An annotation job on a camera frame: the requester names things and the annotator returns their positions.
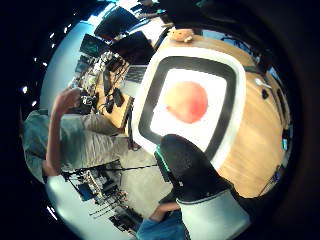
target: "man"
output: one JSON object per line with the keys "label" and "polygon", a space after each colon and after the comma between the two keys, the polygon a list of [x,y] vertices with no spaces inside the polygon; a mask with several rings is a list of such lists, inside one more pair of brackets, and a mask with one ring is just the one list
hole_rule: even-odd
{"label": "man", "polygon": [[48,111],[29,114],[23,124],[22,144],[26,164],[40,182],[73,171],[114,161],[125,153],[127,141],[111,137],[121,130],[104,116],[66,114],[80,103],[80,89],[66,89]]}
{"label": "man", "polygon": [[153,2],[152,0],[139,0],[139,2],[142,6],[138,19],[155,18],[164,13],[159,2]]}
{"label": "man", "polygon": [[149,219],[143,220],[137,232],[137,238],[139,240],[185,240],[186,233],[179,209],[176,202],[160,204]]}

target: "desk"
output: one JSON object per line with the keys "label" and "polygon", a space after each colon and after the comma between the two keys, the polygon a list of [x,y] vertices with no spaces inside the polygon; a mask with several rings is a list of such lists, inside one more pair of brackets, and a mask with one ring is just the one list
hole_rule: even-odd
{"label": "desk", "polygon": [[[168,47],[198,47],[213,49],[236,58],[243,66],[255,66],[250,55],[225,42],[194,35],[190,43],[176,42],[166,37],[159,51]],[[281,145],[281,113],[276,107],[271,90],[269,98],[263,100],[260,86],[254,78],[263,79],[253,73],[245,73],[246,95],[242,120],[227,157],[218,173],[231,181],[240,195],[255,197],[269,181],[276,166],[284,156]]]}
{"label": "desk", "polygon": [[[113,72],[110,72],[110,81],[113,83],[115,81],[115,74]],[[122,79],[118,81],[115,85],[115,87],[119,87],[119,84],[121,83]],[[100,105],[105,103],[105,94],[104,94],[104,88],[103,88],[103,72],[99,74],[98,81],[97,81],[97,86],[96,86],[96,93],[99,93],[99,100],[97,103],[97,106],[99,107]],[[128,113],[129,107],[133,101],[133,98],[131,96],[128,96],[124,93],[122,93],[124,97],[124,103],[122,104],[121,107],[117,107],[116,104],[113,106],[112,113],[108,113],[105,108],[102,109],[100,108],[102,114],[108,118],[117,128],[124,128],[125,127],[125,120],[126,120],[126,115]]]}

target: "person's arm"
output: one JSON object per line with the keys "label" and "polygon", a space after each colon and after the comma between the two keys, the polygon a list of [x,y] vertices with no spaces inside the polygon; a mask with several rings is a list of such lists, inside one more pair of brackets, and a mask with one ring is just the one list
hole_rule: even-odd
{"label": "person's arm", "polygon": [[160,204],[156,208],[156,210],[154,210],[154,212],[151,214],[149,219],[154,220],[156,222],[161,222],[166,212],[174,211],[177,209],[180,209],[180,206],[176,202]]}
{"label": "person's arm", "polygon": [[64,90],[55,99],[48,129],[46,160],[42,163],[43,172],[46,176],[58,176],[61,173],[60,122],[68,109],[78,103],[79,97],[80,90],[74,88]]}

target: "keyboard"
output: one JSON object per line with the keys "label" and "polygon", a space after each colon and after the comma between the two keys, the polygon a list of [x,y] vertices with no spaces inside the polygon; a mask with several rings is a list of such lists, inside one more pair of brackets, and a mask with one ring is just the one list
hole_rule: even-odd
{"label": "keyboard", "polygon": [[129,82],[141,83],[146,69],[147,65],[131,65],[129,66],[124,80]]}

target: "floor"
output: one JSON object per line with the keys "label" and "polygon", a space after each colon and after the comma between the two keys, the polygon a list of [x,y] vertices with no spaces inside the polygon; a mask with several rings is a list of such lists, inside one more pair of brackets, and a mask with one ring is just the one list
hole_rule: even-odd
{"label": "floor", "polygon": [[[152,165],[156,160],[140,148],[138,151],[129,150],[120,162],[123,168],[130,168]],[[143,218],[148,218],[158,201],[171,191],[172,185],[164,182],[158,167],[149,167],[123,172],[120,189],[128,193],[127,205]]]}

